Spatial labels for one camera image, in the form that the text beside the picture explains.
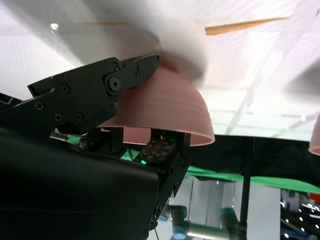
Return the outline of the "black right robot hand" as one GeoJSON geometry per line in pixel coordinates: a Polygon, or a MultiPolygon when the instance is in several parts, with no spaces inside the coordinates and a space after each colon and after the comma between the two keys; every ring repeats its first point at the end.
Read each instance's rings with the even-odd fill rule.
{"type": "Polygon", "coordinates": [[[31,99],[1,107],[1,239],[148,238],[190,165],[191,135],[156,124],[143,152],[127,161],[122,127],[79,145],[51,134],[98,132],[159,64],[157,54],[110,57],[30,84],[31,99]]]}

